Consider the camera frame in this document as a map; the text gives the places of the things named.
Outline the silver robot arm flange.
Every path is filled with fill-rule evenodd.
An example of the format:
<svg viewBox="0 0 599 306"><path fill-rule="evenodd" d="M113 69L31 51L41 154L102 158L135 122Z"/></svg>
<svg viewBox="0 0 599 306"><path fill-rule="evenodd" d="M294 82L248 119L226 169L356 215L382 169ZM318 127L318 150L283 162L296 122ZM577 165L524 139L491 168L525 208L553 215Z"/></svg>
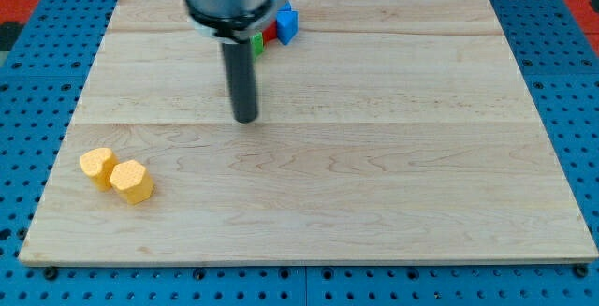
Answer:
<svg viewBox="0 0 599 306"><path fill-rule="evenodd" d="M184 0L184 3L190 22L203 36L237 44L267 29L288 0Z"/></svg>

